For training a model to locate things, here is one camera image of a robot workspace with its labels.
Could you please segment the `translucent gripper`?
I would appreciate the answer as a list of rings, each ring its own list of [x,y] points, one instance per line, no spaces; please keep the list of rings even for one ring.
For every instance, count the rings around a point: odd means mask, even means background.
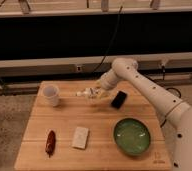
[[[85,97],[90,102],[100,101],[102,99],[107,98],[110,95],[110,93],[108,91],[103,90],[101,87],[89,87],[89,88],[96,88],[96,89],[99,90],[99,93],[98,93],[98,95],[95,98],[87,98],[87,97]]]

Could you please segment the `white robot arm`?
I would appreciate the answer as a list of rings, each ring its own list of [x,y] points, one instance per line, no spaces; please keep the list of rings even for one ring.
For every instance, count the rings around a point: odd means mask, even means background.
[[[192,171],[192,105],[140,74],[138,62],[132,58],[116,58],[94,86],[108,91],[121,80],[133,85],[175,127],[172,171]]]

